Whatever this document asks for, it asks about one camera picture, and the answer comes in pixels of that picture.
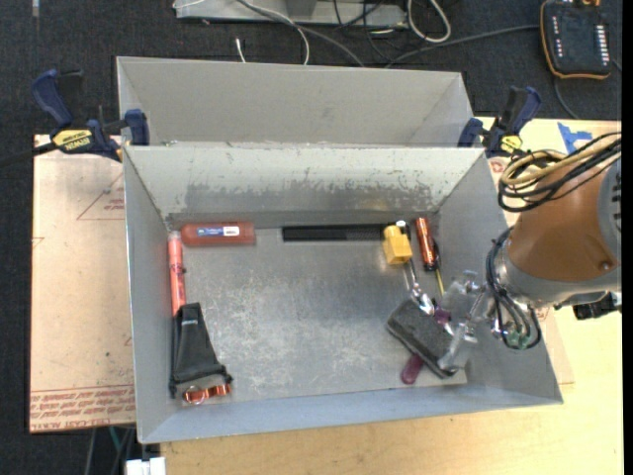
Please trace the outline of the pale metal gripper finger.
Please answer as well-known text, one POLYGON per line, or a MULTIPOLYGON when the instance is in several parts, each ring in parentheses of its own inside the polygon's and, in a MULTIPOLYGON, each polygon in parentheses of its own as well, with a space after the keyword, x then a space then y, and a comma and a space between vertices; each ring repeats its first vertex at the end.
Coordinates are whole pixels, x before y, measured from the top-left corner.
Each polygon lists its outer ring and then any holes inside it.
POLYGON ((429 296, 421 289, 418 284, 411 287, 411 297, 417 307, 426 315, 433 317, 435 315, 435 305, 429 296))
POLYGON ((438 366, 443 371, 463 369, 477 346, 478 339, 473 328, 456 329, 447 351, 438 360, 438 366))

